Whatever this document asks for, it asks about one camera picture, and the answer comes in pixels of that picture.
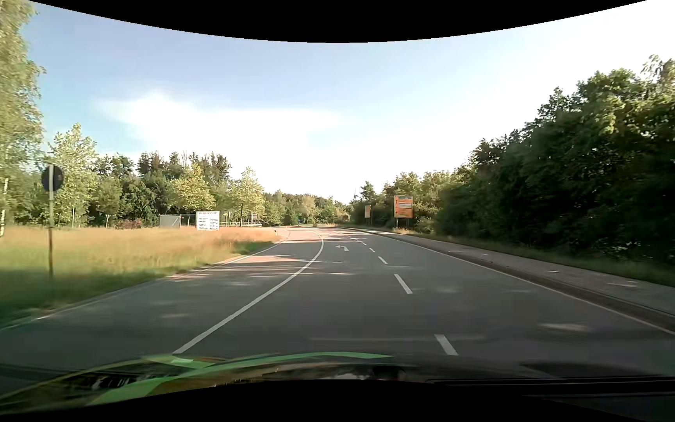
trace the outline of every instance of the grass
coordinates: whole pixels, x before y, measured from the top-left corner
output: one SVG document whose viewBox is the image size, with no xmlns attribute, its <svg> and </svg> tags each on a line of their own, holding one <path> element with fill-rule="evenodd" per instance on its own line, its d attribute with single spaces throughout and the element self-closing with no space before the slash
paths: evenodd
<svg viewBox="0 0 675 422">
<path fill-rule="evenodd" d="M 456 236 L 440 236 L 436 234 L 423 234 L 416 231 L 409 231 L 404 228 L 395 228 L 391 230 L 375 227 L 366 227 L 359 225 L 341 225 L 344 227 L 371 228 L 372 230 L 388 231 L 391 233 L 406 234 L 410 236 L 423 237 L 432 240 L 441 240 L 443 242 L 457 243 L 460 245 L 473 246 L 474 248 L 486 249 L 488 251 L 512 254 L 521 257 L 528 257 L 538 261 L 551 262 L 583 268 L 585 270 L 597 271 L 599 273 L 620 275 L 630 279 L 643 280 L 650 283 L 663 284 L 675 287 L 675 268 L 653 264 L 642 261 L 619 261 L 608 256 L 594 257 L 576 257 L 555 252 L 542 251 L 539 249 L 528 248 L 526 246 L 510 245 L 507 243 L 496 242 L 493 240 L 471 239 Z"/>
<path fill-rule="evenodd" d="M 0 323 L 246 254 L 276 239 L 273 232 L 240 227 L 57 230 L 51 282 L 48 230 L 11 227 L 0 241 Z"/>
</svg>

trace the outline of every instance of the round traffic sign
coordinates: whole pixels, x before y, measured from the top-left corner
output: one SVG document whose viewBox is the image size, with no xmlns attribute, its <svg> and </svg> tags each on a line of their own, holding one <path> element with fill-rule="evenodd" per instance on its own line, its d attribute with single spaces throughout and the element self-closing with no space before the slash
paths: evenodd
<svg viewBox="0 0 675 422">
<path fill-rule="evenodd" d="M 53 190 L 58 191 L 59 188 L 61 188 L 61 185 L 64 184 L 64 172 L 62 172 L 61 168 L 59 168 L 59 166 L 57 166 L 57 165 L 55 165 L 53 167 L 54 167 L 54 186 L 53 186 Z M 50 186 L 49 168 L 46 168 L 41 173 L 41 183 L 43 184 L 43 188 L 48 191 L 49 186 Z"/>
</svg>

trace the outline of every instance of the curb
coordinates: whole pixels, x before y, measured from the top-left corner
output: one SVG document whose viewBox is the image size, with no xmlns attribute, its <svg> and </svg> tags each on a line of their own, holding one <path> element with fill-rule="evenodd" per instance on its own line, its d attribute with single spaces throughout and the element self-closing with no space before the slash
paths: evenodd
<svg viewBox="0 0 675 422">
<path fill-rule="evenodd" d="M 631 315 L 634 318 L 657 325 L 659 327 L 664 328 L 665 330 L 672 331 L 675 333 L 675 315 L 669 312 L 661 311 L 660 309 L 654 309 L 649 306 L 642 305 L 640 303 L 619 299 L 618 297 L 614 297 L 609 294 L 592 291 L 586 288 L 576 286 L 574 284 L 569 284 L 556 279 L 545 277 L 543 275 L 536 275 L 516 270 L 515 268 L 511 268 L 510 266 L 495 264 L 490 261 L 485 261 L 483 259 L 475 257 L 468 257 L 466 255 L 460 256 L 458 254 L 450 253 L 449 251 L 443 250 L 442 248 L 438 248 L 435 245 L 424 245 L 414 242 L 411 239 L 407 238 L 407 235 L 382 233 L 381 231 L 369 231 L 353 227 L 342 227 L 342 228 L 361 231 L 364 233 L 371 233 L 378 236 L 399 240 L 400 242 L 421 246 L 423 248 L 439 252 L 441 254 L 449 255 L 451 257 L 455 257 L 465 262 L 469 262 L 470 264 L 483 266 L 490 270 L 495 270 L 500 273 L 504 273 L 506 275 L 511 275 L 518 279 L 538 284 L 542 287 L 549 288 L 554 291 L 565 293 L 567 295 L 576 297 L 577 299 L 585 300 L 586 302 L 591 302 L 594 305 L 603 306 L 616 312 Z"/>
</svg>

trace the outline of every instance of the white sign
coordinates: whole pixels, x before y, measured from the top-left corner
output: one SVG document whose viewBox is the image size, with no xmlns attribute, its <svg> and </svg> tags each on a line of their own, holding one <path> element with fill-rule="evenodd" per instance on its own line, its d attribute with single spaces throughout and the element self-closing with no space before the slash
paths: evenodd
<svg viewBox="0 0 675 422">
<path fill-rule="evenodd" d="M 197 211 L 197 230 L 220 228 L 220 211 Z"/>
</svg>

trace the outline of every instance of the signpost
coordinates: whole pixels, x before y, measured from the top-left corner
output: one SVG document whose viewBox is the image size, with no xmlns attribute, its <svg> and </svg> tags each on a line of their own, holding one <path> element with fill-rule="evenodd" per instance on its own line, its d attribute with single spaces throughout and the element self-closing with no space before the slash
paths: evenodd
<svg viewBox="0 0 675 422">
<path fill-rule="evenodd" d="M 217 230 L 220 228 L 220 211 L 197 211 L 197 230 Z"/>
<path fill-rule="evenodd" d="M 49 168 L 41 173 L 41 183 L 43 188 L 49 192 L 49 280 L 52 281 L 54 279 L 54 192 L 64 184 L 64 172 L 59 166 L 49 165 Z"/>
<path fill-rule="evenodd" d="M 395 218 L 413 218 L 413 197 L 395 195 Z"/>
</svg>

